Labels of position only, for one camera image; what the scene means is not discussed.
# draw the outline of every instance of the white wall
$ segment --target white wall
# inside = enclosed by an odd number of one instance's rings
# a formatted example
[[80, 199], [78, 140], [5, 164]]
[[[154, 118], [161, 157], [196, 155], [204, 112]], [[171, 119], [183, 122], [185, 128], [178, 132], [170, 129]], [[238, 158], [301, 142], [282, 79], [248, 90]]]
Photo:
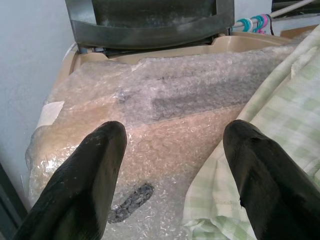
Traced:
[[235, 21], [271, 12], [272, 0], [234, 0]]
[[3, 0], [0, 23], [0, 162], [23, 197], [25, 151], [74, 38], [64, 0]]

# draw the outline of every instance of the green checkered fabric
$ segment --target green checkered fabric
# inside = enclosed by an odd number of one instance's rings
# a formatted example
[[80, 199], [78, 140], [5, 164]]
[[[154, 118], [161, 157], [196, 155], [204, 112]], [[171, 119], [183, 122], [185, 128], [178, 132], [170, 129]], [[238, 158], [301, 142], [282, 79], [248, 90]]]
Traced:
[[[277, 141], [320, 186], [320, 26], [263, 82], [238, 119]], [[183, 223], [192, 240], [255, 240], [220, 142], [193, 180]]]

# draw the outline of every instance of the white tape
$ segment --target white tape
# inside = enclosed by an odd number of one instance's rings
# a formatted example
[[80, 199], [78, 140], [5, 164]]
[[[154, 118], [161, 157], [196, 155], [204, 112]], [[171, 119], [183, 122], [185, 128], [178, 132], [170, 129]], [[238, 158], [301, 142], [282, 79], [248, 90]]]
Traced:
[[40, 119], [35, 129], [42, 126], [52, 125], [59, 116], [64, 103], [64, 101], [55, 101], [44, 105], [41, 111]]

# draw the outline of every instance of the plastic wrap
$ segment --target plastic wrap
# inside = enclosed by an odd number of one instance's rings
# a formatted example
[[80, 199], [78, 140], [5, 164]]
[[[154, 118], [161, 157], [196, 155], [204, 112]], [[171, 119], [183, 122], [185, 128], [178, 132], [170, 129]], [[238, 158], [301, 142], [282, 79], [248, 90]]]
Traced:
[[226, 124], [294, 47], [85, 63], [52, 91], [47, 103], [63, 108], [52, 125], [37, 128], [27, 149], [31, 204], [87, 134], [119, 121], [128, 144], [112, 209], [145, 183], [154, 189], [124, 221], [107, 224], [103, 239], [185, 239], [189, 185]]

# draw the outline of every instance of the bubble wrap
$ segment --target bubble wrap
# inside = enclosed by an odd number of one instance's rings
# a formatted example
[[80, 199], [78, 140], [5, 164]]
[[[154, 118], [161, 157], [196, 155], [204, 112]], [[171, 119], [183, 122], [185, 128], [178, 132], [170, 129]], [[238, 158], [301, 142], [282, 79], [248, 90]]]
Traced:
[[64, 101], [63, 108], [31, 138], [26, 152], [31, 204], [87, 134], [119, 121], [128, 144], [112, 208], [144, 183], [154, 192], [129, 218], [107, 224], [103, 239], [185, 239], [181, 219], [189, 185], [226, 124], [294, 47], [145, 58], [135, 65], [85, 63], [52, 91], [47, 103]]

